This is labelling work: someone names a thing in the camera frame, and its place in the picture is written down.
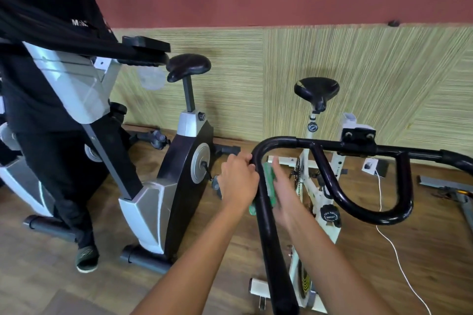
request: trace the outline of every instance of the black saddle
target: black saddle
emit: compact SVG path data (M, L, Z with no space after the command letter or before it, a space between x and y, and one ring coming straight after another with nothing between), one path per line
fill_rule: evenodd
M316 114L325 111L327 101L335 97L339 90L338 82L326 77L308 77L299 80L294 85L296 95L309 101Z
M198 54L181 54L171 57L166 69L169 71L168 82L176 82L191 75L206 73L212 67L208 58Z

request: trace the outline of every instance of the wall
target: wall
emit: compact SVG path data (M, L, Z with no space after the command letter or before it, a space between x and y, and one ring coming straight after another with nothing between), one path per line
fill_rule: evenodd
M194 77L193 85L216 135L254 141L302 136L310 106L293 85L325 76L341 89L319 117L319 137L336 138L339 115L348 111L378 130L378 142L473 156L472 1L98 3L117 36L154 37L170 42L172 55L210 58L212 70ZM394 18L407 24L387 27ZM170 129L185 108L181 82L146 91L127 67L112 99L128 106L127 122Z

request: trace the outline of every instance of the person in black clothes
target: person in black clothes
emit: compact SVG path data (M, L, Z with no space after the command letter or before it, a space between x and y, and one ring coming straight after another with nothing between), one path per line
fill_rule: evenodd
M81 32L114 40L95 0L19 0L70 22ZM76 268L96 270L99 253L86 208L90 144L82 126L67 113L30 56L0 55L7 121L28 166L55 199L58 217L75 233L79 245Z

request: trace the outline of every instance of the gray slipper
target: gray slipper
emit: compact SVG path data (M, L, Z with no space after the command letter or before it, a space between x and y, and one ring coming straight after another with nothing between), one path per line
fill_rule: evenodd
M79 249L76 255L76 268L81 273L90 273L97 269L98 250L96 246Z

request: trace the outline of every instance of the floor mat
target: floor mat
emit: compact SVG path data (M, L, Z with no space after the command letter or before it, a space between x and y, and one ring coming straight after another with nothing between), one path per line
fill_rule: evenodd
M94 303L59 290L41 315L115 315Z

